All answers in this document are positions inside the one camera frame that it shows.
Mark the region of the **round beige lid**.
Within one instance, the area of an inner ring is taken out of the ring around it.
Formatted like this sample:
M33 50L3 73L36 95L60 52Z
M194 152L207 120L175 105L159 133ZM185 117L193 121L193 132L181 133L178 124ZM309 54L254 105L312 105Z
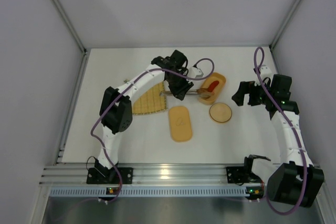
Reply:
M223 124L232 118L232 110L225 103L215 103L209 109L209 117L214 122Z

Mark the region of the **beige oblong lunch box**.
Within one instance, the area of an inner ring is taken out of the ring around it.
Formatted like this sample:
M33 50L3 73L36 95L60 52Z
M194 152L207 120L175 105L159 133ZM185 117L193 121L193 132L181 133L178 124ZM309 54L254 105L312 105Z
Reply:
M207 92L210 93L210 95L208 98L199 97L198 101L205 105L214 104L225 84L226 78L222 74L217 72L212 73L211 76L208 77L201 85L201 89L205 89Z

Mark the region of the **red sausage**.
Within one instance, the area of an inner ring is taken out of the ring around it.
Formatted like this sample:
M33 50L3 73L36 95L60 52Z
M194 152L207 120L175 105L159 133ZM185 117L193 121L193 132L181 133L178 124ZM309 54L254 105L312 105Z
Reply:
M219 81L218 80L215 80L213 81L209 87L207 88L207 92L213 92L214 89L219 85Z

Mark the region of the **metal tongs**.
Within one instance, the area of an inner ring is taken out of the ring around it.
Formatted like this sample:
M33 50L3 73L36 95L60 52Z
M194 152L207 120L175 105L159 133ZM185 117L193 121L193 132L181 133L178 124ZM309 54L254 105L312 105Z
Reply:
M186 92L185 95L196 95L196 96L200 96L199 94L202 92L207 92L207 89L205 88L200 88L200 89L190 89ZM173 93L171 91L161 91L160 92L160 96L173 96Z

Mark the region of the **beige oblong lunch box lid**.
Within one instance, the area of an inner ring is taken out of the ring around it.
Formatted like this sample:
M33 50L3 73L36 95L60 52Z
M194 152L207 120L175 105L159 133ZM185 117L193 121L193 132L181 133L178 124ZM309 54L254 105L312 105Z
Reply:
M178 143L189 141L193 132L188 109L185 106L174 106L169 109L168 115L171 138Z

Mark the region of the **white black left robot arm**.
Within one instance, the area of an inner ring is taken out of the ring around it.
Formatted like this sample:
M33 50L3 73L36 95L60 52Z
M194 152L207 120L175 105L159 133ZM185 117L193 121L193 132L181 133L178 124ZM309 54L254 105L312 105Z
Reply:
M171 56L154 58L147 69L128 83L108 87L103 95L99 119L103 129L101 150L94 164L96 179L101 184L111 183L117 176L113 168L118 163L121 133L132 123L132 105L154 85L167 81L173 96L183 100L193 83L187 81L188 59L178 50Z

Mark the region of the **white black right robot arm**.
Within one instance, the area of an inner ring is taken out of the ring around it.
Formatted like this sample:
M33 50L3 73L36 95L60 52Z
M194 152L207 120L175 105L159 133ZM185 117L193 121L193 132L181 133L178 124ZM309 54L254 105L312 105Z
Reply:
M309 208L324 182L324 173L314 167L304 147L298 105L290 100L292 78L275 74L272 78L263 77L262 81L263 84L240 82L232 100L242 106L248 95L248 105L265 106L276 131L281 165L275 168L269 158L250 155L245 158L246 173L266 183L268 200Z

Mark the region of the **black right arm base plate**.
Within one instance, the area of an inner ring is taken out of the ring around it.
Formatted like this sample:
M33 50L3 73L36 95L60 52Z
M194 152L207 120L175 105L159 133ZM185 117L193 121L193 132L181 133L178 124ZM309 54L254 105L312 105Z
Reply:
M243 166L226 167L227 182L229 184L243 185L249 183L249 172Z

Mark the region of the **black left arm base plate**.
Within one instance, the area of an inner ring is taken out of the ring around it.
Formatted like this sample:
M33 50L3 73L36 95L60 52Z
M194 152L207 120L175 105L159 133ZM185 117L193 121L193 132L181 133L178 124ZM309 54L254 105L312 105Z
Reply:
M111 169L98 169L96 167L90 168L87 175L87 184L119 184L122 180L123 184L132 184L133 168L121 167L118 169L119 175L114 168Z

